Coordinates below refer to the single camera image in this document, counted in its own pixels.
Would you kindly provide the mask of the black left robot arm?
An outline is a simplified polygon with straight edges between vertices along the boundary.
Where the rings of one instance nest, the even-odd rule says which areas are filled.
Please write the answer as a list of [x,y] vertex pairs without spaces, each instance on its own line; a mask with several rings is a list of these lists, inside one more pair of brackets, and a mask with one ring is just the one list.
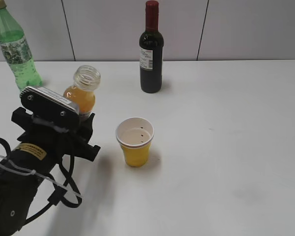
[[[66,133],[35,123],[33,115],[22,107],[13,112],[11,119],[24,132],[15,148],[0,138],[6,151],[5,156],[0,156],[0,236],[14,234],[58,203],[79,207],[82,196],[72,177],[75,158],[93,161],[100,150],[99,146],[89,144],[94,115],[76,131]],[[38,188],[45,180],[54,186],[48,204],[28,216]]]

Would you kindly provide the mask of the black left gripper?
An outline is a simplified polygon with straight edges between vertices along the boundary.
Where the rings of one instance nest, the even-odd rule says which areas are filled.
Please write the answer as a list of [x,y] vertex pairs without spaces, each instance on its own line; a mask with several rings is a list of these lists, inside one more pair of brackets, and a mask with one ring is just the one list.
[[101,149],[98,145],[89,144],[93,135],[94,117],[95,113],[91,113],[76,130],[61,131],[19,107],[12,113],[11,121],[24,130],[18,138],[19,147],[31,147],[36,151],[45,152],[45,154],[38,154],[38,158],[51,155],[54,159],[60,159],[66,154],[92,162]]

